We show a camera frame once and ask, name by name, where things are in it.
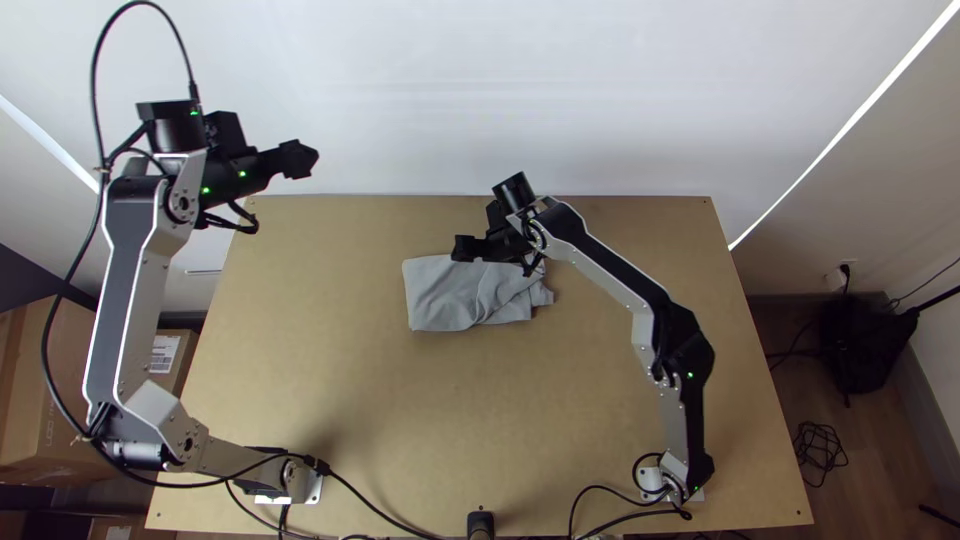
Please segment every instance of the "wall outlet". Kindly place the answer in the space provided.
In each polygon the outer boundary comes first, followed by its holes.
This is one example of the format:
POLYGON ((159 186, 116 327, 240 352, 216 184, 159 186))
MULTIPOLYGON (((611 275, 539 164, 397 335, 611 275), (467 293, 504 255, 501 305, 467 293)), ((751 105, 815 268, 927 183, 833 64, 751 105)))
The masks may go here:
POLYGON ((840 259, 840 262, 837 263, 836 268, 827 272, 823 276, 824 281, 827 283, 827 290, 835 292, 842 291, 844 287, 847 286, 847 275, 843 273, 843 270, 840 270, 840 267, 844 264, 850 268, 850 274, 853 275, 853 265, 857 263, 857 259, 840 259))

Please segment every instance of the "wooden table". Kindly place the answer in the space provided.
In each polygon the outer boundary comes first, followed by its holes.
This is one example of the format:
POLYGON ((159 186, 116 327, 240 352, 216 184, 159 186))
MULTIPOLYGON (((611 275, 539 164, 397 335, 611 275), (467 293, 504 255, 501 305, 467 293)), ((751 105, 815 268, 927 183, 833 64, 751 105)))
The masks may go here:
MULTIPOLYGON (((706 386, 716 473, 692 521, 616 532, 747 529, 812 522, 780 403, 709 199, 562 198, 591 232, 692 309, 717 353, 706 386)), ((237 235, 183 402, 211 433, 327 460, 386 511, 463 536, 496 514, 504 536, 565 535, 590 483, 638 495, 630 468, 662 451, 657 391, 630 346, 627 310, 576 268, 548 264, 557 303, 532 321, 457 333, 407 327, 404 259, 482 235, 486 197, 258 197, 262 227, 237 235)), ((162 475, 185 482, 191 475, 162 475)), ((252 499, 244 497, 252 505, 252 499)), ((279 508, 257 507, 275 522, 279 508)), ((588 495, 576 531, 634 511, 588 495)), ((328 479, 294 530, 405 536, 328 479)), ((158 489, 148 526, 268 533, 223 487, 158 489)))

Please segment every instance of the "barcode sticker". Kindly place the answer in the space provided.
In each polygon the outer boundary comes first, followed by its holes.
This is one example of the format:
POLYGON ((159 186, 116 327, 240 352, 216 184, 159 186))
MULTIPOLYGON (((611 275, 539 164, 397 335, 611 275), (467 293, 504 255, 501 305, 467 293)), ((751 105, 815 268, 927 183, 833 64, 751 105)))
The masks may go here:
POLYGON ((155 336, 153 355, 150 358, 150 373, 170 373, 179 347, 180 336, 155 336))

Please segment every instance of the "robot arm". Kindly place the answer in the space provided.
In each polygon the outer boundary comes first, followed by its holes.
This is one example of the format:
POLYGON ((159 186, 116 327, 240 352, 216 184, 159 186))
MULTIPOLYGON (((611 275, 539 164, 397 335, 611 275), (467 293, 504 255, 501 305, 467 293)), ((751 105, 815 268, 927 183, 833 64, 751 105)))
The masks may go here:
POLYGON ((235 114, 204 118, 192 101, 138 109, 166 174, 147 175, 148 159, 137 157, 106 188, 110 259, 83 381, 92 442, 124 468, 230 478, 258 503, 316 504, 325 463, 211 436, 148 368, 170 261, 205 211, 261 191, 278 172, 308 176, 317 152, 299 141, 257 152, 235 114))
POLYGON ((527 272, 537 264, 527 263, 530 253, 567 261, 630 310, 633 349, 659 390, 668 444, 657 467, 635 467, 634 479, 648 492, 659 493, 666 486, 671 491, 667 500, 677 505, 701 499, 714 470, 703 435, 703 388, 714 353, 696 317, 674 303, 659 283, 594 238, 570 205, 536 198, 523 173, 493 192, 497 200, 487 206, 486 237, 457 236, 452 258, 519 263, 527 272))

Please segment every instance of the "gray cloth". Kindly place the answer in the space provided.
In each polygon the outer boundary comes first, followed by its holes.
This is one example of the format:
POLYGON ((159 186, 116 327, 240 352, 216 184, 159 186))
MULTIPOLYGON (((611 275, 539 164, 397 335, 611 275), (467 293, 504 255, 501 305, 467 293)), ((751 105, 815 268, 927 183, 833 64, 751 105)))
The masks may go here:
POLYGON ((534 306, 553 303, 541 264, 530 277, 513 264, 461 263, 449 255, 403 261, 411 330, 455 332, 475 324, 529 321, 534 306))

